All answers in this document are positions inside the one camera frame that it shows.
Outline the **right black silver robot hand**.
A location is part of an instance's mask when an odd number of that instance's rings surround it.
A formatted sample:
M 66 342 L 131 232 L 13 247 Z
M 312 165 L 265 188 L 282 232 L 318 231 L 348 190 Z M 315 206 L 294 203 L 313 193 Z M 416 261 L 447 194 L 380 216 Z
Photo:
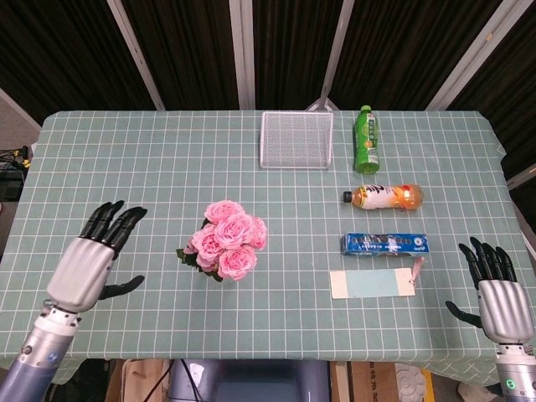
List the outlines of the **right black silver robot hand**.
M 479 313 L 461 310 L 454 302 L 446 307 L 458 320 L 481 328 L 497 344 L 527 343 L 535 334 L 528 294 L 518 282 L 507 252 L 491 247 L 475 237 L 469 246 L 460 244 L 473 285 L 477 291 Z

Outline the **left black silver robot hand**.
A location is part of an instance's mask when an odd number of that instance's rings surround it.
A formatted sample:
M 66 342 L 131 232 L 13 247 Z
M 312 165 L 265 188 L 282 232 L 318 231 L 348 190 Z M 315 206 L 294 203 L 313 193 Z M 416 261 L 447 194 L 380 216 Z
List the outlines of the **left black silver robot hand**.
M 147 213 L 143 207 L 134 207 L 116 216 L 123 204 L 122 200 L 102 204 L 67 247 L 47 286 L 55 308 L 87 312 L 98 301 L 126 295 L 144 282 L 144 276 L 135 276 L 119 285 L 107 283 L 131 232 Z

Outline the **pink artificial flower bouquet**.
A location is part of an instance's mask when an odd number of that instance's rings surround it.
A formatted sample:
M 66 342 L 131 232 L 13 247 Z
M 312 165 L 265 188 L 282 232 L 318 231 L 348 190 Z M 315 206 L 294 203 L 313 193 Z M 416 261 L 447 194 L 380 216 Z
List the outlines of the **pink artificial flower bouquet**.
M 177 250 L 180 262 L 218 282 L 240 281 L 257 265 L 268 230 L 263 219 L 247 214 L 237 202 L 221 200 L 204 211 L 204 221 Z

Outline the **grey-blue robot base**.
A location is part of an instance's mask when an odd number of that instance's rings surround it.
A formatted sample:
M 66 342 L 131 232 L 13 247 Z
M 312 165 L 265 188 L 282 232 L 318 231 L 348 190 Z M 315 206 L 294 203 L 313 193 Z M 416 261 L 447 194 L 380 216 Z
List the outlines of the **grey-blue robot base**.
M 175 360 L 167 402 L 330 402 L 328 362 Z

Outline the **green checked tablecloth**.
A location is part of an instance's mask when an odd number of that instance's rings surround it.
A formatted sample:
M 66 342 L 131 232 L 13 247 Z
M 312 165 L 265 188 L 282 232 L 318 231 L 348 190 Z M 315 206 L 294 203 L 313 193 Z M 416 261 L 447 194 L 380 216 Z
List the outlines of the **green checked tablecloth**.
M 536 275 L 489 122 L 475 111 L 380 111 L 380 169 L 353 170 L 353 111 L 333 116 L 326 170 L 259 165 L 258 111 L 69 111 L 48 117 L 0 263 L 0 367 L 17 356 L 60 257 L 107 201 L 142 206 L 110 283 L 135 291 L 82 315 L 58 372 L 87 358 L 313 358 L 416 363 L 477 384 L 495 347 L 446 301 L 477 312 L 459 251 L 476 237 L 511 256 L 536 317 Z M 418 185 L 418 209 L 361 209 L 343 192 Z M 241 281 L 217 282 L 176 251 L 205 208 L 231 199 L 261 217 L 266 247 Z M 423 233 L 430 252 L 410 297 L 332 299 L 329 272 L 394 269 L 408 258 L 344 256 L 348 232 Z

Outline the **wooden board under table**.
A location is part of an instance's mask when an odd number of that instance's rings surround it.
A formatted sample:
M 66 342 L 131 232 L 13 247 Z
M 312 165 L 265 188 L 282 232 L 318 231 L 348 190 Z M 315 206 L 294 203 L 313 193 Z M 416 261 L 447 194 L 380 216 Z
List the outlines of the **wooden board under table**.
M 105 402 L 143 402 L 159 380 L 147 402 L 166 402 L 170 360 L 160 358 L 115 361 Z

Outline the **blue cookie package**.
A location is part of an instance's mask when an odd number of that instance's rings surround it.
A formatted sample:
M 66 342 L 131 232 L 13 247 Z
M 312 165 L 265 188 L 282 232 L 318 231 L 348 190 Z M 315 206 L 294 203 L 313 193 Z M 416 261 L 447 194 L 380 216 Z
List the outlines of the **blue cookie package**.
M 425 234 L 347 233 L 341 238 L 343 255 L 422 256 L 429 253 Z

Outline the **pale card with pink tassel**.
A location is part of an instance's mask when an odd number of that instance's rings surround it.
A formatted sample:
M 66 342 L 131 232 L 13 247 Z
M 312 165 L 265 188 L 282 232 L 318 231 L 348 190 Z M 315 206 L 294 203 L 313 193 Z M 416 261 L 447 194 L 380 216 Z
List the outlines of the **pale card with pink tassel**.
M 425 258 L 418 257 L 411 268 L 330 271 L 332 299 L 414 296 L 416 279 L 424 263 Z

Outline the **brown cardboard box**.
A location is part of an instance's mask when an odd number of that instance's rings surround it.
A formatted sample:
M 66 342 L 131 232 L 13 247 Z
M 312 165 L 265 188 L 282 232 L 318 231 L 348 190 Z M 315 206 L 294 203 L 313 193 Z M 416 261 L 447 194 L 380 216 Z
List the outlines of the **brown cardboard box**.
M 352 402 L 399 402 L 394 363 L 350 362 L 348 368 Z

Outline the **orange tea bottle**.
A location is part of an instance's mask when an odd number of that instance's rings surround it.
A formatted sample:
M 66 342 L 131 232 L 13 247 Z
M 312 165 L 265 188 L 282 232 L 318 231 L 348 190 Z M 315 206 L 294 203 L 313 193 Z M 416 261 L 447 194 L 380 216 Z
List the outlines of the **orange tea bottle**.
M 363 185 L 343 192 L 343 202 L 361 209 L 418 209 L 424 194 L 418 185 Z

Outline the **green tea bottle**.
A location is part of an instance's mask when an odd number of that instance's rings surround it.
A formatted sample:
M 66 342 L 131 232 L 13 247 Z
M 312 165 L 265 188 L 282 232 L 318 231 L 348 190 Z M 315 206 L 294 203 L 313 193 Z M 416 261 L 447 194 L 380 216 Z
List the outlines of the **green tea bottle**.
M 379 170 L 379 124 L 372 108 L 368 105 L 360 109 L 354 126 L 354 139 L 354 169 L 362 174 L 376 173 Z

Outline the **white frame post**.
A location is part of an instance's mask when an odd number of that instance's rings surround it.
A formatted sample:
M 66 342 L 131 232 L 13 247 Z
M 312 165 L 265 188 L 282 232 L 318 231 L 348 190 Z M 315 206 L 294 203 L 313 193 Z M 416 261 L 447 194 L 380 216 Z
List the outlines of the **white frame post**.
M 116 25 L 121 32 L 127 48 L 131 54 L 131 57 L 137 67 L 139 75 L 147 89 L 147 93 L 150 95 L 153 105 L 157 111 L 165 111 L 165 105 L 160 96 L 157 85 L 152 77 L 152 73 L 147 65 L 146 58 L 142 52 L 134 29 L 131 25 L 131 21 L 127 15 L 126 9 L 122 3 L 122 0 L 106 0 L 112 16 L 116 21 Z
M 532 4 L 533 0 L 502 0 L 425 109 L 446 110 Z
M 239 106 L 254 110 L 255 47 L 252 0 L 229 0 L 230 26 Z
M 338 25 L 333 37 L 330 56 L 326 72 L 322 82 L 322 89 L 318 99 L 308 106 L 308 111 L 336 111 L 338 108 L 329 99 L 332 84 L 338 68 L 338 62 L 342 53 L 344 40 L 348 31 L 348 25 L 352 16 L 355 0 L 343 0 Z

